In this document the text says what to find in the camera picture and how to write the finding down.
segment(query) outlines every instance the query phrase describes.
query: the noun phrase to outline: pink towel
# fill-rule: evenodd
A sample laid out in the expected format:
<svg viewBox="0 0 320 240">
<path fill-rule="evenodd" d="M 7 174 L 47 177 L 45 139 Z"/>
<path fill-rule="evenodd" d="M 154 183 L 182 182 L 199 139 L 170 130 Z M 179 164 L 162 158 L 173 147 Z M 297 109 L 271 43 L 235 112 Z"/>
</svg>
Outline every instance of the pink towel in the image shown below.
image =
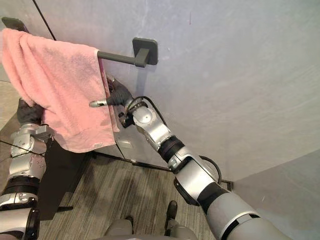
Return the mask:
<svg viewBox="0 0 320 240">
<path fill-rule="evenodd" d="M 96 48 L 8 28 L 0 38 L 12 85 L 29 106 L 45 108 L 42 121 L 64 149 L 84 153 L 115 144 L 119 129 L 113 108 L 89 107 L 110 95 Z"/>
</svg>

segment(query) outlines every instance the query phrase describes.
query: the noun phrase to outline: gray wall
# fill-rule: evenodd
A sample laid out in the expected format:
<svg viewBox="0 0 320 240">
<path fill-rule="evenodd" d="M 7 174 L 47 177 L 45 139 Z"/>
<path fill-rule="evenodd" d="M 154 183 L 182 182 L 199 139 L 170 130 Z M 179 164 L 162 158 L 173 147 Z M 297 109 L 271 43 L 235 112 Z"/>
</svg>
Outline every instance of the gray wall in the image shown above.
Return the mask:
<svg viewBox="0 0 320 240">
<path fill-rule="evenodd" d="M 234 183 L 234 191 L 294 240 L 320 239 L 320 149 Z"/>
<path fill-rule="evenodd" d="M 58 40 L 132 56 L 156 39 L 159 63 L 105 61 L 135 95 L 151 97 L 169 127 L 239 180 L 319 148 L 317 0 L 41 0 Z M 127 158 L 164 165 L 142 137 L 121 131 Z"/>
<path fill-rule="evenodd" d="M 31 0 L 0 0 L 0 18 L 2 17 L 18 18 L 24 22 L 33 35 L 52 38 Z M 5 27 L 0 21 L 0 31 Z M 0 64 L 0 81 L 9 82 L 2 64 Z"/>
</svg>

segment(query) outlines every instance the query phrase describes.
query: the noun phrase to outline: gray carpet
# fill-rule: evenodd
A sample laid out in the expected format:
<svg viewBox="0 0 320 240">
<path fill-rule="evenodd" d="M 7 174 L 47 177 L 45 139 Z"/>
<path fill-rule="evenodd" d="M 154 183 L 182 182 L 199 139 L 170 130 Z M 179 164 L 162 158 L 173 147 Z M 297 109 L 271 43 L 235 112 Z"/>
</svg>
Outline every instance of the gray carpet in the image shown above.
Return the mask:
<svg viewBox="0 0 320 240">
<path fill-rule="evenodd" d="M 129 215 L 136 234 L 163 235 L 168 203 L 176 200 L 177 221 L 191 228 L 199 240 L 214 240 L 201 208 L 186 204 L 173 180 L 170 172 L 104 156 L 92 158 L 75 193 L 66 194 L 62 201 L 61 205 L 74 209 L 42 221 L 39 239 L 95 239 L 104 235 L 113 220 Z"/>
</svg>

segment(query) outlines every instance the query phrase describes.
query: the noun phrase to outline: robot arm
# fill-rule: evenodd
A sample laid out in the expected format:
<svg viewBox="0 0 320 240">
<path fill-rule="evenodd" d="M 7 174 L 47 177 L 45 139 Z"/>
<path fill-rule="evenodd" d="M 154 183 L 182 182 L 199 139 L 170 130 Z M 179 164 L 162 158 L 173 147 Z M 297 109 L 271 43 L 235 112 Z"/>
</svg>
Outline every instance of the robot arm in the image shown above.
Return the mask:
<svg viewBox="0 0 320 240">
<path fill-rule="evenodd" d="M 37 194 L 46 171 L 46 142 L 54 134 L 49 126 L 40 125 L 41 115 L 40 106 L 29 107 L 22 99 L 19 101 L 17 116 L 22 126 L 11 135 L 12 162 L 7 184 L 0 195 L 0 237 L 38 237 Z"/>
<path fill-rule="evenodd" d="M 290 239 L 269 221 L 261 218 L 239 196 L 218 185 L 211 166 L 190 151 L 157 117 L 154 110 L 148 108 L 143 101 L 133 101 L 135 100 L 127 91 L 126 96 L 117 102 L 117 105 L 127 108 L 126 114 L 119 115 L 121 124 L 125 128 L 134 124 L 167 162 L 168 168 L 175 174 L 174 186 L 188 204 L 202 207 L 217 240 Z M 97 102 L 90 105 L 100 107 L 108 102 L 107 99 L 99 101 L 99 105 Z"/>
</svg>

